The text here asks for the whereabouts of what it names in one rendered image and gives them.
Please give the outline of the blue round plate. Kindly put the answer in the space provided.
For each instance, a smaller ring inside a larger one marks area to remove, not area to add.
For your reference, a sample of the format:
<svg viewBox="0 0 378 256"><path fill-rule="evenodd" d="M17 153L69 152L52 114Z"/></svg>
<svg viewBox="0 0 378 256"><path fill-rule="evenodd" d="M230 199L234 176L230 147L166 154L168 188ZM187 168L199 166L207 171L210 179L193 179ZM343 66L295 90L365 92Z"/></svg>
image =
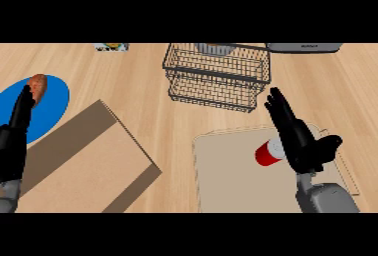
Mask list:
<svg viewBox="0 0 378 256"><path fill-rule="evenodd" d="M20 80L0 91L0 125L11 120L15 102L27 81L29 79ZM69 85L60 77L48 75L48 90L32 113L27 143L35 142L51 131L66 114L69 103Z"/></svg>

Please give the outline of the brown sweet potato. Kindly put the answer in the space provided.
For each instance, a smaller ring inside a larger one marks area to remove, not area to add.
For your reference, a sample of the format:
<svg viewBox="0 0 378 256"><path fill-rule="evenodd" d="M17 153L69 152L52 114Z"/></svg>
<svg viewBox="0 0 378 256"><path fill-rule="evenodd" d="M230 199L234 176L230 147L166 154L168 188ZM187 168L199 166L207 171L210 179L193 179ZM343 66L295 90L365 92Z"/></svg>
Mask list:
<svg viewBox="0 0 378 256"><path fill-rule="evenodd" d="M42 98L48 90L48 76L45 74L36 74L27 82L30 91L33 93L35 105L39 105Z"/></svg>

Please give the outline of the red can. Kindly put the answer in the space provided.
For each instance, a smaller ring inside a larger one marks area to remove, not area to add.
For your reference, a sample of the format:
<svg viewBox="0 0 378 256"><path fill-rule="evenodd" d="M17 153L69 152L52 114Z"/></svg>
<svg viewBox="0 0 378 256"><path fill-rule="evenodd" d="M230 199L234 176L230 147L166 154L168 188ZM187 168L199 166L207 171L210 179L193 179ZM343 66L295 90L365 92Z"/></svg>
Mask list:
<svg viewBox="0 0 378 256"><path fill-rule="evenodd" d="M272 138L256 150L256 161L262 166L271 166L287 158L280 138Z"/></svg>

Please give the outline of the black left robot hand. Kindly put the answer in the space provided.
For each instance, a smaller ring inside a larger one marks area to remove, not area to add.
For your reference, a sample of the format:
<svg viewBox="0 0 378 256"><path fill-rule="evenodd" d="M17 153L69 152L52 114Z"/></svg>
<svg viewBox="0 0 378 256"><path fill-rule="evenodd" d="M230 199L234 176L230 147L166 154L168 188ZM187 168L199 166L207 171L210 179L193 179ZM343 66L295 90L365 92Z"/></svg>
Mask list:
<svg viewBox="0 0 378 256"><path fill-rule="evenodd" d="M24 86L11 121L0 126L0 183L23 178L27 158L27 130L36 105L32 87Z"/></svg>

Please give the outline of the grey bowl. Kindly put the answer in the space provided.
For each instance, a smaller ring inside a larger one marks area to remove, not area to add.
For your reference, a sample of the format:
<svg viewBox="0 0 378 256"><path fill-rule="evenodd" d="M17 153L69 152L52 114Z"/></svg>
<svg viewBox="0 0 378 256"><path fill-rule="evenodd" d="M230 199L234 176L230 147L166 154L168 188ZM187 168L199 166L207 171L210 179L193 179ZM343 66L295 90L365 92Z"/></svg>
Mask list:
<svg viewBox="0 0 378 256"><path fill-rule="evenodd" d="M204 55L227 56L233 53L235 48L219 44L197 43L196 47Z"/></svg>

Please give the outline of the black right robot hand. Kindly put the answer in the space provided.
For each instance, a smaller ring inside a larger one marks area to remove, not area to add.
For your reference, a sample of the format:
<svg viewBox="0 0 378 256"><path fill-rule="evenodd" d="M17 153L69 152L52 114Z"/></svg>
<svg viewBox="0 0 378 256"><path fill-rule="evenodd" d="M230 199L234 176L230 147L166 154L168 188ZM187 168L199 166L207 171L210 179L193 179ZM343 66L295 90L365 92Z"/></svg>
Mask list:
<svg viewBox="0 0 378 256"><path fill-rule="evenodd" d="M265 107L280 133L286 156L299 174L324 171L324 164L336 159L343 143L340 135L317 139L308 124L296 117L287 98L278 87L271 88Z"/></svg>

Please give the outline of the small printed box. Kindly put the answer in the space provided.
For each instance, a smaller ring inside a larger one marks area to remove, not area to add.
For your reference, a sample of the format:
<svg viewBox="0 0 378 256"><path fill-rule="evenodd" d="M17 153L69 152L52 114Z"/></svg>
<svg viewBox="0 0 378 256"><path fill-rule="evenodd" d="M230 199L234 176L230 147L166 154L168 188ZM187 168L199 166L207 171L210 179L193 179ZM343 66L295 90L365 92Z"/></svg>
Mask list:
<svg viewBox="0 0 378 256"><path fill-rule="evenodd" d="M95 43L95 49L101 52L128 52L128 43Z"/></svg>

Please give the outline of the grey appliance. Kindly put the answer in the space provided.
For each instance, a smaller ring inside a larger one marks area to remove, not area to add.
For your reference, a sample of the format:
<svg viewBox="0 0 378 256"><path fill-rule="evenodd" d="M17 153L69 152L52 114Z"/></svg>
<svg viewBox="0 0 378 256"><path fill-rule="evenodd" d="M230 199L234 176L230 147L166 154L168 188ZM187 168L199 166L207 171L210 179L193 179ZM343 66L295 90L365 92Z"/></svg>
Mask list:
<svg viewBox="0 0 378 256"><path fill-rule="evenodd" d="M274 53L336 53L342 43L268 43L267 47Z"/></svg>

